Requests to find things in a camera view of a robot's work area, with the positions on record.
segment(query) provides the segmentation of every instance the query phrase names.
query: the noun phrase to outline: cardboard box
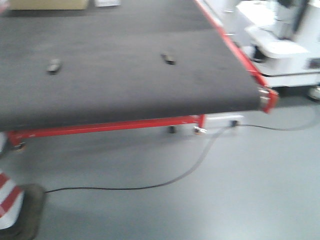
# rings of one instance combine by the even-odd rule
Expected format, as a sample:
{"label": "cardboard box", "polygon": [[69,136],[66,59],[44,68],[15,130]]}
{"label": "cardboard box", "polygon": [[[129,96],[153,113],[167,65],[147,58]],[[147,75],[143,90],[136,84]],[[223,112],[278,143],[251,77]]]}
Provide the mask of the cardboard box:
{"label": "cardboard box", "polygon": [[11,10],[84,10],[89,0],[9,0]]}

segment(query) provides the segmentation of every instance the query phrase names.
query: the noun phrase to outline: white robot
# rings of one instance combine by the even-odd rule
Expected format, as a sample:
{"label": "white robot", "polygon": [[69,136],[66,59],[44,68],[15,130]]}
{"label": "white robot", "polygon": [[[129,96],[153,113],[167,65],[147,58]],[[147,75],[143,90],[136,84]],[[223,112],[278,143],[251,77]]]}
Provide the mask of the white robot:
{"label": "white robot", "polygon": [[320,100],[320,0],[204,0],[270,87],[314,86]]}

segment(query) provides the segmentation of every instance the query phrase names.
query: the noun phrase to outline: black conveyor belt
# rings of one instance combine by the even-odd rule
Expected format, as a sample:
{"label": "black conveyor belt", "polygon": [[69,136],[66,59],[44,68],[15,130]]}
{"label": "black conveyor belt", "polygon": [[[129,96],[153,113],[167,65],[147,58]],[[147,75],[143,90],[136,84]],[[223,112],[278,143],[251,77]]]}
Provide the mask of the black conveyor belt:
{"label": "black conveyor belt", "polygon": [[[161,54],[174,55],[176,65]],[[60,59],[57,75],[46,72]],[[257,84],[192,0],[0,17],[0,131],[256,110]]]}

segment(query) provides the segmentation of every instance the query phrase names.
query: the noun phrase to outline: red and white striped cone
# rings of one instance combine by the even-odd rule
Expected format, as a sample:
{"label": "red and white striped cone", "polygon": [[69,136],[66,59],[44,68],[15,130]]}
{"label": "red and white striped cone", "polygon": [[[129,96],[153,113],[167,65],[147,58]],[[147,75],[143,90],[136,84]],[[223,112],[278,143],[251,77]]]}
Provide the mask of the red and white striped cone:
{"label": "red and white striped cone", "polygon": [[34,239],[44,202],[45,190],[41,186],[17,186],[0,169],[0,240]]}
{"label": "red and white striped cone", "polygon": [[18,219],[24,192],[0,169],[0,230],[7,229]]}

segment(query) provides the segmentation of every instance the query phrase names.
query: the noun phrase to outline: red conveyor frame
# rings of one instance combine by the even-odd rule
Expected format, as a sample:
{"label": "red conveyor frame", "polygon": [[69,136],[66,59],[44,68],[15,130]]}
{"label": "red conveyor frame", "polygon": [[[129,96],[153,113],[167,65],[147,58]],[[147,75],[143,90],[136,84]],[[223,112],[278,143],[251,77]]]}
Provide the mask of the red conveyor frame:
{"label": "red conveyor frame", "polygon": [[[247,56],[232,42],[232,40],[225,33],[224,29],[215,21],[209,11],[201,4],[200,0],[194,0],[194,2],[201,9],[205,17],[211,23],[211,25],[218,31],[225,44],[233,52],[233,54],[240,60],[248,72],[256,79],[257,83],[269,91],[269,102],[263,109],[264,112],[269,113],[270,110],[276,105],[278,100],[278,94],[276,91],[269,89],[264,77],[260,74],[257,68],[247,58]],[[206,116],[202,115],[189,115],[180,117],[169,117],[159,119],[148,119],[138,121],[124,121],[124,122],[112,122],[103,124],[91,124],[80,126],[65,126],[45,129],[28,129],[28,130],[12,130],[7,132],[10,143],[15,147],[21,147],[23,139],[37,138],[37,137],[49,137],[58,135],[70,135],[70,134],[83,134],[94,133],[114,130],[125,129],[139,129],[139,128],[151,128],[151,127],[164,127],[174,126],[182,124],[197,124],[199,128],[203,129],[206,121]]]}

